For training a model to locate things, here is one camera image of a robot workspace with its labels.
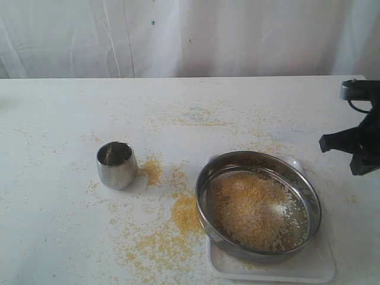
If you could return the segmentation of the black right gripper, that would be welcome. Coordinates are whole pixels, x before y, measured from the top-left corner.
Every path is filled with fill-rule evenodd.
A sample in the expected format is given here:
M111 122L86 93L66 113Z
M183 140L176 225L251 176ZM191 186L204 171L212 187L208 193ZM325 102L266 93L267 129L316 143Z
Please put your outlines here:
M323 153L338 150L353 153L350 169L354 176L363 176L379 169L379 105L374 105L357 127L319 139Z

